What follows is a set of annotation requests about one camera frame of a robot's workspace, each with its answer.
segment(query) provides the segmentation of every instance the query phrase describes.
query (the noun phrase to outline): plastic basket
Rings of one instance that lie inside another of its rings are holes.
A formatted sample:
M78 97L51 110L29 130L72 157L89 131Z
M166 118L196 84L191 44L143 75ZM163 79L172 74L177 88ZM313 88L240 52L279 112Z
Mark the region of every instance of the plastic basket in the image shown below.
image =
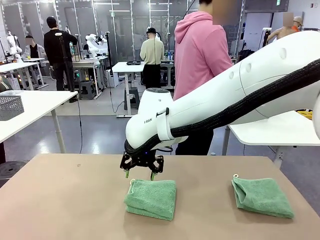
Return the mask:
M24 111L21 96L0 95L0 121L8 121Z

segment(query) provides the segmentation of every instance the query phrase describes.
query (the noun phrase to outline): dark trousers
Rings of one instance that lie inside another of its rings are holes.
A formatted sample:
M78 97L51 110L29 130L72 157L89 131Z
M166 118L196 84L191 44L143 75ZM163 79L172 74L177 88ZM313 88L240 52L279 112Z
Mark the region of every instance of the dark trousers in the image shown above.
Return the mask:
M146 89L160 88L161 67L160 64L146 64L143 68L143 81Z
M3 142L0 143L0 164L6 162L5 145Z
M67 75L67 68L69 70L69 79L71 81L71 86L72 88L70 88L70 84L68 83L68 89L69 91L71 91L72 89L75 89L75 79L74 79L74 68L72 66L72 61L68 61L67 62L67 66L65 65L65 63L54 63L53 64L53 70L54 70L54 75L55 75L55 79L56 79L56 90L57 91L64 91L64 73L66 76Z
M200 131L191 134L187 140L178 144L175 155L206 156L211 145L214 131Z

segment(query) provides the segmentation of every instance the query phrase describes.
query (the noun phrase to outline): folded green towel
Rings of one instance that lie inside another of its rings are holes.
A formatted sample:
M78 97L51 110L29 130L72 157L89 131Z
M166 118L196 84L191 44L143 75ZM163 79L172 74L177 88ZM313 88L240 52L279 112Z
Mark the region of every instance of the folded green towel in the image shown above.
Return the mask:
M231 182L239 209L281 218L294 217L286 195L274 179L248 180L234 177Z
M176 203L176 182L131 180L124 198L126 211L147 217L171 221Z

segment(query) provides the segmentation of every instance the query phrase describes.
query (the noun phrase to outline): brown table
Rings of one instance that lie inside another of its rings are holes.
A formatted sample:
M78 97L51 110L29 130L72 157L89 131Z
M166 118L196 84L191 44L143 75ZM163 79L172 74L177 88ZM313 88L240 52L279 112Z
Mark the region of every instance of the brown table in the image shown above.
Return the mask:
M3 240L311 240L320 219L267 157L165 156L155 180L175 180L173 221L125 212L132 178L149 179L136 167L129 178L120 155L43 154L0 189ZM231 185L240 178L274 178L286 193L294 219L237 209Z

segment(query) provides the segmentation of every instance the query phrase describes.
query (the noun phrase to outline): glass wall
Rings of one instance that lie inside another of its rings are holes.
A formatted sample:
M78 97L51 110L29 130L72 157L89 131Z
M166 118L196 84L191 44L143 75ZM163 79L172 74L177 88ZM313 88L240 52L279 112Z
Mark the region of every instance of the glass wall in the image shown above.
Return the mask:
M43 34L50 29L46 19L53 16L62 30L68 26L71 34L78 34L80 48L86 35L105 35L109 32L112 64L119 61L140 60L147 28L159 33L166 52L174 51L175 28L188 14L198 10L198 0L14 0L2 1L6 30L17 35L22 48L24 37L32 35L43 44ZM242 0L237 0L237 21L224 25L231 47L237 39Z

